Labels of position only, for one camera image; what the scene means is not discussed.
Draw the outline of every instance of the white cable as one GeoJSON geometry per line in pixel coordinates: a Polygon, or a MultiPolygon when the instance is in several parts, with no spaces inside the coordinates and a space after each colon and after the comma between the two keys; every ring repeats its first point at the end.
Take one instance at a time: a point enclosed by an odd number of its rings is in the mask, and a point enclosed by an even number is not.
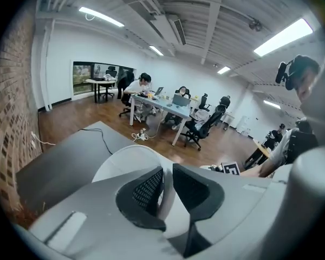
{"type": "Polygon", "coordinates": [[[93,16],[92,19],[88,19],[88,18],[87,18],[87,14],[86,14],[86,20],[87,20],[87,21],[92,21],[94,18],[95,18],[95,16],[93,16]]]}
{"type": "Polygon", "coordinates": [[[50,142],[40,141],[37,136],[35,136],[35,139],[38,140],[40,143],[45,144],[45,145],[55,145],[55,144],[51,144],[50,142]]]}

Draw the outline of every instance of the small table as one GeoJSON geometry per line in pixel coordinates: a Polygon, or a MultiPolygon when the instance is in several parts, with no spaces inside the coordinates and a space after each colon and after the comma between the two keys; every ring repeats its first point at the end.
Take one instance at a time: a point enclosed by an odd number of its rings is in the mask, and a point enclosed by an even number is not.
{"type": "Polygon", "coordinates": [[[187,119],[189,118],[189,114],[190,114],[190,108],[188,107],[178,107],[175,104],[172,104],[172,102],[170,100],[166,100],[166,99],[157,99],[157,100],[153,100],[151,98],[144,98],[144,97],[140,97],[137,95],[132,95],[131,96],[131,112],[130,112],[130,125],[132,126],[133,122],[134,122],[134,109],[135,109],[135,102],[144,102],[146,104],[150,104],[152,106],[154,106],[155,108],[159,108],[159,109],[163,109],[171,114],[177,115],[179,117],[181,117],[183,120],[180,123],[178,132],[172,142],[172,145],[175,146],[179,135],[181,134],[184,124],[187,121],[187,119]]]}
{"type": "MultiPolygon", "coordinates": [[[[264,148],[264,147],[260,144],[260,142],[259,142],[258,140],[253,139],[253,142],[254,142],[254,144],[256,144],[257,148],[259,148],[260,151],[261,151],[261,152],[262,152],[262,153],[263,153],[267,158],[270,158],[270,153],[267,151],[266,148],[264,148]]],[[[249,169],[249,168],[252,166],[252,164],[254,164],[254,162],[255,162],[256,160],[257,160],[257,159],[252,159],[250,162],[248,162],[248,163],[245,165],[244,169],[245,169],[245,170],[249,169]]]]}
{"type": "Polygon", "coordinates": [[[87,83],[91,83],[94,84],[94,101],[95,103],[103,103],[103,101],[100,101],[100,86],[105,87],[106,88],[106,92],[105,92],[105,102],[108,101],[108,88],[110,85],[116,83],[116,80],[111,80],[111,81],[95,81],[93,79],[86,79],[87,83]]]}
{"type": "Polygon", "coordinates": [[[223,130],[228,130],[228,127],[230,126],[230,123],[235,119],[234,116],[230,115],[228,112],[224,113],[225,117],[223,120],[223,123],[227,123],[227,126],[223,128],[223,130]]]}

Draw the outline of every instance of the air vent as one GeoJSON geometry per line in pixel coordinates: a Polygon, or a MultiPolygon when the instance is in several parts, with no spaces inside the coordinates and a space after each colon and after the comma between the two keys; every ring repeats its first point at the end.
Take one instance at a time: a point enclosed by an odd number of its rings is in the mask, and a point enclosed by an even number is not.
{"type": "Polygon", "coordinates": [[[185,42],[185,36],[184,36],[184,31],[183,31],[182,23],[181,23],[180,19],[175,20],[174,25],[177,28],[177,32],[179,34],[179,37],[180,37],[180,40],[181,40],[182,44],[185,45],[185,43],[186,43],[185,42]]]}

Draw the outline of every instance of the mesh chair back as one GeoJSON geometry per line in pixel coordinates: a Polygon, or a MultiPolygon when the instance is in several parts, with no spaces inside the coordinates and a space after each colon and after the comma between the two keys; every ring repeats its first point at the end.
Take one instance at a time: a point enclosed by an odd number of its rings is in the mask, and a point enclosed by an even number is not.
{"type": "Polygon", "coordinates": [[[210,128],[212,127],[212,125],[217,122],[218,120],[220,120],[223,116],[223,112],[214,112],[211,117],[206,121],[205,124],[203,124],[199,130],[199,137],[200,139],[204,139],[205,137],[208,136],[208,132],[210,130],[210,128]]]}

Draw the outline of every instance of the chair base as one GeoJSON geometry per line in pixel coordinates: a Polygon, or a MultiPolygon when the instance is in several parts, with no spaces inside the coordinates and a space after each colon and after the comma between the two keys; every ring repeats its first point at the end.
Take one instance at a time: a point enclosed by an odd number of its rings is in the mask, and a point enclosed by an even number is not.
{"type": "Polygon", "coordinates": [[[199,144],[199,140],[200,140],[199,137],[197,137],[196,135],[194,135],[190,131],[188,131],[186,133],[181,133],[181,135],[185,136],[184,147],[186,147],[186,145],[188,144],[188,142],[190,142],[191,140],[193,140],[195,142],[195,144],[197,144],[198,147],[199,147],[197,150],[198,151],[201,151],[201,145],[199,144]]]}

